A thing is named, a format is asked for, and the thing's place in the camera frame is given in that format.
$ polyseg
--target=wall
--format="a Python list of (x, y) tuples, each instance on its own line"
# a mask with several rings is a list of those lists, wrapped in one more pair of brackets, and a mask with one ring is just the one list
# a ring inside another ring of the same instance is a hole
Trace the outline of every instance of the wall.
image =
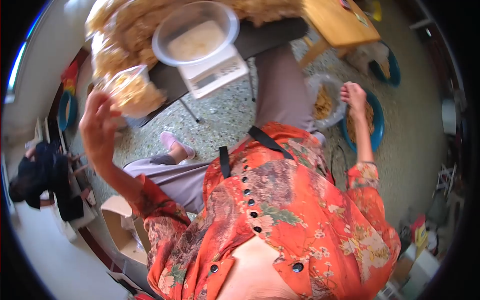
[(2, 136), (28, 134), (37, 117), (48, 115), (61, 74), (85, 44), (83, 24), (94, 0), (78, 1), (74, 17), (64, 13), (67, 0), (52, 0), (40, 18), (19, 68), (15, 101), (5, 105)]
[(78, 235), (68, 242), (50, 208), (38, 211), (15, 204), (14, 229), (38, 276), (55, 298), (69, 300), (126, 299), (127, 291), (107, 274), (108, 269)]

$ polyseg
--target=black clothing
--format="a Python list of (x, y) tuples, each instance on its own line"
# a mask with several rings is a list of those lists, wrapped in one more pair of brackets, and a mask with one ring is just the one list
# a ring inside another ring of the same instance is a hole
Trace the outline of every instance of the black clothing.
[(64, 221), (83, 217), (83, 201), (80, 196), (72, 197), (69, 183), (68, 158), (58, 153), (58, 147), (45, 142), (36, 148), (35, 160), (23, 157), (18, 165), (18, 178), (28, 182), (21, 191), (29, 206), (40, 209), (40, 195), (52, 191), (57, 197), (57, 206)]

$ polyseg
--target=black button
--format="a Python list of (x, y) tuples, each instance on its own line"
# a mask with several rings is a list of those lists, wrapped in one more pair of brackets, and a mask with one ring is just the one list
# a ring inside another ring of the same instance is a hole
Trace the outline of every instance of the black button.
[(296, 263), (292, 266), (292, 270), (295, 273), (301, 272), (303, 270), (303, 264), (302, 263)]

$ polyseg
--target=window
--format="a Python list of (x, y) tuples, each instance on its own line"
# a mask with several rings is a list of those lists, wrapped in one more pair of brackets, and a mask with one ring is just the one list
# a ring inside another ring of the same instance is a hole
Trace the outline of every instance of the window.
[(25, 37), (25, 41), (22, 43), (22, 45), (20, 47), (20, 50), (18, 51), (17, 58), (15, 59), (15, 62), (13, 63), (12, 71), (10, 72), (10, 77), (8, 79), (7, 95), (5, 96), (5, 103), (12, 103), (13, 101), (15, 101), (15, 85), (16, 85), (16, 82), (17, 82), (17, 75), (18, 75), (18, 70), (20, 68), (20, 62), (22, 61), (22, 58), (24, 56), (25, 48), (26, 48), (26, 46), (27, 46), (27, 44), (30, 40), (33, 29), (35, 28), (36, 24), (38, 23), (38, 20), (40, 19), (40, 16), (42, 15), (44, 10), (45, 10), (45, 7), (38, 14), (38, 16), (34, 20), (32, 26), (30, 26), (30, 29), (28, 30), (27, 36)]

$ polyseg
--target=clear plastic bowl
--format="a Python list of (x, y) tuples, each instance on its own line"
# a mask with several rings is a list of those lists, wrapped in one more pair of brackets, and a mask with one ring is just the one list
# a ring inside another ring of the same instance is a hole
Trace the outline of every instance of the clear plastic bowl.
[[(215, 21), (222, 30), (224, 40), (203, 57), (193, 60), (178, 60), (168, 49), (170, 42), (185, 32), (207, 21)], [(152, 49), (155, 56), (164, 64), (178, 67), (199, 64), (233, 44), (240, 30), (240, 22), (235, 12), (225, 4), (213, 1), (199, 1), (184, 5), (170, 14), (155, 30)]]

